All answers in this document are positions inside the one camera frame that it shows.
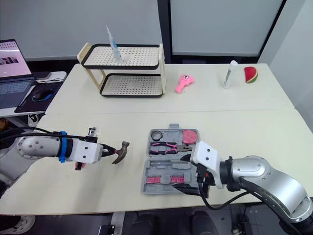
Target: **gray plastic case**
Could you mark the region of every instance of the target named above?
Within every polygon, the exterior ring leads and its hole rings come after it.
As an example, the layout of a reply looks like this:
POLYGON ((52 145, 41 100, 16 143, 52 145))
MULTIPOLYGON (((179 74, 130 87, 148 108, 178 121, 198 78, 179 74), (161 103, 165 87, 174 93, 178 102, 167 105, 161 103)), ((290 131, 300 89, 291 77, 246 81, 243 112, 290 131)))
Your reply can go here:
POLYGON ((170 182, 171 177, 184 177, 184 183, 190 184, 192 187, 198 187, 196 170, 197 168, 189 162, 180 161, 180 158, 191 154, 192 151, 178 152, 177 154, 154 155, 149 154, 150 150, 164 151, 170 149, 166 146, 152 146, 156 142, 152 139, 151 134, 154 131, 160 131, 163 137, 159 141, 176 142, 182 145, 182 134, 184 130, 195 131, 197 133, 197 142, 200 141, 199 132, 196 129, 179 129, 178 124, 170 124, 170 129, 153 129, 149 132, 148 138, 148 155, 149 159, 146 161, 143 177, 141 183, 141 191, 144 194, 182 194, 179 190, 172 187, 170 182), (161 177, 160 183, 147 183, 147 177, 161 177))

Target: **laptop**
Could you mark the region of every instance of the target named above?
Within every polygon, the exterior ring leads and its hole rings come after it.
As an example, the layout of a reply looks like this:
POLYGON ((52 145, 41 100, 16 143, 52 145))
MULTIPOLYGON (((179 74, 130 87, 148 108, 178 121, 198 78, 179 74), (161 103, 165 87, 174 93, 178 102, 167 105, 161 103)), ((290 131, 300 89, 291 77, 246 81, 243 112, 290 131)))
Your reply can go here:
POLYGON ((16 41, 0 41, 0 109, 18 106, 34 80, 16 41))

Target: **cable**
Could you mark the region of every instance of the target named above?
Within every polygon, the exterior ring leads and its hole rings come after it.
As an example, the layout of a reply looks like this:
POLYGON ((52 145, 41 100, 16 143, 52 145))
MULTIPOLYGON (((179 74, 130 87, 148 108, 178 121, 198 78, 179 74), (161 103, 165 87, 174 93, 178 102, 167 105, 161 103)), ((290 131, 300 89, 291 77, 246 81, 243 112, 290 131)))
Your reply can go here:
POLYGON ((3 132, 0 132, 1 135, 6 135, 7 133, 13 132, 13 131, 18 131, 18 130, 38 130, 38 131, 42 131, 42 132, 46 132, 46 133, 52 133, 50 131, 47 131, 45 129, 42 128, 38 128, 38 127, 31 127, 31 126, 22 126, 22 127, 16 127, 10 130, 6 130, 3 132))
POLYGON ((301 233, 289 222, 285 221, 273 208, 271 205, 268 204, 268 202, 266 202, 265 200, 263 200, 263 198, 261 196, 259 196, 258 194, 256 194, 255 192, 252 192, 251 190, 247 189, 247 188, 244 188, 244 190, 246 190, 246 192, 243 192, 239 195, 237 195, 236 197, 233 197, 232 199, 230 199, 229 201, 225 202, 224 204, 222 204, 221 206, 219 207, 213 207, 211 206, 208 201, 206 200, 205 198, 205 195, 204 195, 204 191, 203 191, 203 188, 202 188, 202 183, 201 182, 198 182, 198 185, 199 185, 199 191, 200 191, 200 196, 203 200, 203 202, 205 203, 205 205, 211 209, 211 210, 219 210, 219 209, 222 209, 224 208, 225 206, 227 206, 228 204, 232 203, 233 201, 237 200, 238 198, 242 197, 242 196, 245 196, 247 194, 251 194, 253 196, 255 196, 256 198, 258 198, 261 202, 263 202, 264 204, 266 204, 276 215, 277 217, 282 220, 285 224, 287 224, 287 226, 289 226, 293 231, 295 231, 296 234, 298 235, 301 235, 301 233))
POLYGON ((249 194, 249 192, 243 192, 243 193, 241 193, 241 194, 239 194, 239 195, 233 197, 233 198, 230 199, 229 201, 225 202, 225 203, 222 204, 221 206, 213 207, 213 206, 211 206, 211 205, 208 203, 208 201, 207 201, 206 198, 205 198, 204 191, 203 191, 203 188, 202 188, 202 183, 201 183, 201 182, 198 182, 198 185, 199 185, 200 196, 201 196, 202 200, 204 201, 205 205, 206 205, 209 209, 215 210, 215 211, 220 210, 220 209, 226 207, 227 205, 229 205, 230 203, 232 203, 233 201, 237 200, 238 198, 249 194))
POLYGON ((20 134, 20 135, 14 135, 14 136, 8 136, 4 138, 0 138, 0 141, 4 141, 11 138, 17 138, 17 137, 27 137, 27 136, 50 136, 50 137, 60 137, 60 138, 73 138, 73 139, 83 139, 85 140, 86 136, 70 136, 70 135, 60 135, 60 134, 46 134, 46 133, 26 133, 26 134, 20 134))
POLYGON ((54 78, 52 80, 48 80, 48 81, 40 81, 40 82, 36 82, 36 84, 41 84, 41 83, 47 83, 47 82, 51 82, 51 81, 59 81, 59 82, 64 82, 63 79, 61 78, 54 78))

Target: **white table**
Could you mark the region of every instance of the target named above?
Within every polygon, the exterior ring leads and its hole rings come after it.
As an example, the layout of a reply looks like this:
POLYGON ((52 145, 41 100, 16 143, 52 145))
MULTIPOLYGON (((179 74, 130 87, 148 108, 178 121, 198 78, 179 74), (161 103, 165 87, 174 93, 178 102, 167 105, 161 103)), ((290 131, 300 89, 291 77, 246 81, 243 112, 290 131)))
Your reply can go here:
MULTIPOLYGON (((36 80, 38 82, 46 82, 48 80, 53 80, 53 79, 62 79, 65 80, 67 77, 67 73, 64 71, 58 71, 58 72, 51 72, 51 75, 49 76, 48 79, 44 79, 44 80, 36 80)), ((31 92, 31 90, 34 88, 35 86, 32 86, 29 89, 29 92, 25 95, 25 98, 28 96, 28 94, 31 92)), ((18 126, 25 126, 24 123, 22 123, 22 121, 20 121, 19 119, 16 119, 15 117, 17 116, 24 116, 24 115, 32 115, 32 114, 42 114, 44 113, 43 111, 33 111, 33 112, 23 112, 23 113, 15 113, 14 111, 16 110, 16 107, 12 107, 12 108, 5 108, 5 109, 0 109, 0 118, 6 118, 9 121, 11 121, 12 123, 14 123, 15 125, 18 126)))
MULTIPOLYGON (((226 112, 168 112, 124 114, 48 114, 38 127, 85 135, 88 127, 99 130, 99 142, 119 147, 131 143, 127 157, 118 165, 115 157, 103 158, 74 170, 74 163, 56 158, 35 162, 0 200, 2 214, 74 214, 136 211, 156 208, 200 206, 190 195, 147 196, 140 192, 147 138, 153 128, 196 128, 224 159, 259 155, 297 179, 313 195, 313 135, 295 109, 226 112)), ((220 204, 238 194, 211 187, 209 201, 220 204)), ((245 196, 237 202, 255 202, 245 196)))
POLYGON ((229 110, 275 110, 294 108, 266 64, 254 64, 259 75, 256 82, 245 83, 243 68, 239 65, 237 79, 229 90, 222 83, 228 65, 166 65, 167 93, 160 98, 107 98, 87 76, 80 64, 67 80, 50 105, 46 114, 108 114, 149 112, 202 112, 229 110), (185 93, 174 92, 179 76, 189 74, 195 83, 185 93))

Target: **computer mouse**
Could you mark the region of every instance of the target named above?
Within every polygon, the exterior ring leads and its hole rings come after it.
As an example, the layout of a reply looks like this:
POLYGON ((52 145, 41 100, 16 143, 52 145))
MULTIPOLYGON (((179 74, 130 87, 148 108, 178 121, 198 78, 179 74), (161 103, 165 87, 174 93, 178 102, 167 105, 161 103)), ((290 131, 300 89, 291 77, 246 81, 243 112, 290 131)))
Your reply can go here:
POLYGON ((31 99, 32 101, 35 101, 35 102, 44 101, 44 100, 49 99, 52 96, 53 92, 54 90, 52 88, 50 89, 42 88, 42 89, 35 91, 31 99))

